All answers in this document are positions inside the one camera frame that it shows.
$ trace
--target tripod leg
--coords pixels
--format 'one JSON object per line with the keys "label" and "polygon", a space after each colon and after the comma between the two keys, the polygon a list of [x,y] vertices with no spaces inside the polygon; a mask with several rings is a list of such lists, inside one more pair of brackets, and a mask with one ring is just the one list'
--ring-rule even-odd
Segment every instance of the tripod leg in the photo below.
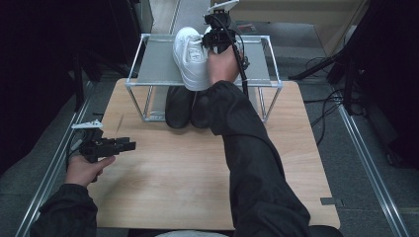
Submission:
{"label": "tripod leg", "polygon": [[307,76],[309,76],[309,75],[311,75],[311,74],[313,74],[313,73],[315,73],[315,72],[317,72],[317,71],[319,71],[319,70],[327,67],[328,65],[330,65],[332,63],[333,63],[333,59],[331,57],[329,57],[326,60],[318,63],[317,65],[315,65],[315,66],[313,66],[311,68],[308,68],[307,70],[305,70],[305,71],[303,71],[303,72],[301,72],[299,74],[296,74],[295,76],[289,76],[289,79],[290,80],[302,80],[305,77],[307,77]]}
{"label": "tripod leg", "polygon": [[327,75],[327,81],[330,84],[338,83],[342,77],[345,75],[345,65],[335,64]]}
{"label": "tripod leg", "polygon": [[351,101],[352,101],[352,87],[354,86],[354,80],[357,73],[356,62],[354,59],[350,59],[349,63],[345,66],[345,94],[343,95],[343,106],[345,107],[348,115],[353,115],[353,111],[351,108]]}
{"label": "tripod leg", "polygon": [[307,70],[305,70],[305,71],[303,71],[303,72],[301,72],[299,74],[296,74],[295,76],[289,76],[289,79],[290,80],[302,80],[305,77],[307,77],[307,76],[309,76],[309,75],[311,75],[311,74],[313,74],[313,73],[315,73],[315,72],[317,72],[317,71],[319,71],[319,70],[327,67],[328,65],[332,64],[335,61],[341,62],[342,61],[342,57],[344,57],[345,54],[346,54],[345,51],[347,51],[347,50],[344,47],[338,53],[336,53],[335,55],[333,55],[331,57],[327,57],[325,60],[321,61],[317,65],[314,65],[313,67],[308,68]]}
{"label": "tripod leg", "polygon": [[100,81],[102,78],[102,72],[99,69],[98,65],[92,58],[88,55],[88,53],[83,50],[79,53],[79,61],[81,64],[82,69],[89,77],[90,81]]}

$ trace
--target white sneaker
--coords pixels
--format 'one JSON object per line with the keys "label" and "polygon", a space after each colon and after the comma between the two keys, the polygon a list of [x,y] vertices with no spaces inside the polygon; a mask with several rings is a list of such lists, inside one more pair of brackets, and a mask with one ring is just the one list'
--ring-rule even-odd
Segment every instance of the white sneaker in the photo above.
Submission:
{"label": "white sneaker", "polygon": [[207,57],[202,37],[195,29],[186,27],[178,32],[173,42],[173,58],[188,90],[203,91],[210,86]]}

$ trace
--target wooden table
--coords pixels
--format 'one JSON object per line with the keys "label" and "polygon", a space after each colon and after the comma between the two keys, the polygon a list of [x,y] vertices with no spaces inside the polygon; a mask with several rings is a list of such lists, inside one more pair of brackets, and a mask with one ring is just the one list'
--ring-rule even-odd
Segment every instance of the wooden table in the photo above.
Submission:
{"label": "wooden table", "polygon": [[[264,88],[267,98],[274,92]],[[89,186],[99,207],[98,226],[233,229],[221,136],[191,125],[172,129],[165,122],[141,121],[124,79],[115,87],[103,125],[104,137],[128,136],[137,145]],[[331,193],[295,82],[284,82],[266,128],[287,181],[311,214],[310,224],[339,228],[335,206],[320,202]]]}

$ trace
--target black jacket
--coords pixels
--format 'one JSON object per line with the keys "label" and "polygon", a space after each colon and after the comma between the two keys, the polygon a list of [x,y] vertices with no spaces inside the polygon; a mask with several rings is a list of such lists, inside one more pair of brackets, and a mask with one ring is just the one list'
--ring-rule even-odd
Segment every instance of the black jacket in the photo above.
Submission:
{"label": "black jacket", "polygon": [[[209,126],[222,135],[235,236],[309,236],[310,215],[286,182],[280,155],[248,98],[233,84],[209,89]],[[87,189],[63,185],[40,209],[32,236],[95,236]]]}

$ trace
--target small label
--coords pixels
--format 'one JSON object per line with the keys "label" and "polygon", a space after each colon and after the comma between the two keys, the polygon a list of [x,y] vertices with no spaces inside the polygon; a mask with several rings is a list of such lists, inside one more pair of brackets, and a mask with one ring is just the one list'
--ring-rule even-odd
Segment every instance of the small label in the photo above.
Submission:
{"label": "small label", "polygon": [[189,49],[189,58],[194,61],[200,60],[202,58],[201,51],[196,48]]}
{"label": "small label", "polygon": [[164,116],[150,116],[150,119],[152,120],[165,120]]}

